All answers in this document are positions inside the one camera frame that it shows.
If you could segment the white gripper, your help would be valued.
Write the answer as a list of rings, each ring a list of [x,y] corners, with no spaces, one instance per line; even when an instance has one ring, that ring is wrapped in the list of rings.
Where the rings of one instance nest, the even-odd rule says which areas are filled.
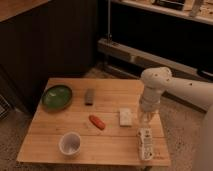
[[[142,112],[155,112],[160,105],[162,91],[145,87],[139,99],[139,109]]]

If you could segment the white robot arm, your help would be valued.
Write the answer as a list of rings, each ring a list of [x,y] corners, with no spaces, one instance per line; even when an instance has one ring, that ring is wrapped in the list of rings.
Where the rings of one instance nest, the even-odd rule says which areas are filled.
[[[173,77],[168,67],[145,69],[141,81],[144,90],[139,105],[144,114],[159,108],[165,91],[206,111],[192,171],[213,171],[213,83]]]

